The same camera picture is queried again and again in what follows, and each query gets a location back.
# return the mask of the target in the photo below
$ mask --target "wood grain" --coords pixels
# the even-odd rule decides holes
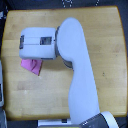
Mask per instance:
[[[19,57],[22,29],[57,28],[67,17],[77,18],[83,27],[101,112],[126,115],[127,59],[118,9],[94,7],[8,13],[1,55],[8,119],[69,118],[68,91],[73,71],[58,57],[44,61],[40,75],[36,76],[20,66]]]

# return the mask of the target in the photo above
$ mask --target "wooden table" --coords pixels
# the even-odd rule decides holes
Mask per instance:
[[[69,118],[68,91],[73,71],[60,57],[44,61],[39,76],[20,66],[20,33],[26,27],[55,27],[67,17],[83,26],[98,91],[100,110],[127,113],[127,59],[116,7],[10,11],[2,44],[5,111],[11,120]]]

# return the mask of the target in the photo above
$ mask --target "pink object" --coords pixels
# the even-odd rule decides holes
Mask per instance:
[[[39,75],[42,60],[23,60],[21,61],[21,66],[30,72]]]

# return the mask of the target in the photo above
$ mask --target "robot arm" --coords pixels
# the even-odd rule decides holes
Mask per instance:
[[[21,32],[23,59],[55,59],[58,54],[74,70],[68,103],[71,122],[80,124],[100,113],[97,90],[81,24],[66,19],[59,29],[26,28]]]

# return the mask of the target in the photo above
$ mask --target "black floor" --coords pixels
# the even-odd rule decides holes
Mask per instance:
[[[61,0],[42,0],[42,4],[38,2],[41,0],[6,0],[6,4],[8,8],[13,9],[40,9],[40,8],[63,8],[63,4]],[[72,7],[87,7],[87,6],[95,6],[97,0],[73,0]],[[4,6],[2,0],[0,0],[0,11]],[[123,24],[126,46],[128,49],[128,0],[100,0],[98,6],[109,6],[116,5],[119,8],[119,12],[121,15],[121,20]],[[4,27],[5,20],[0,20],[0,44],[2,42],[2,33]],[[127,128],[126,125],[128,120],[127,117],[118,117],[116,118],[117,123],[120,128]],[[36,128],[37,121],[8,121],[8,128]]]

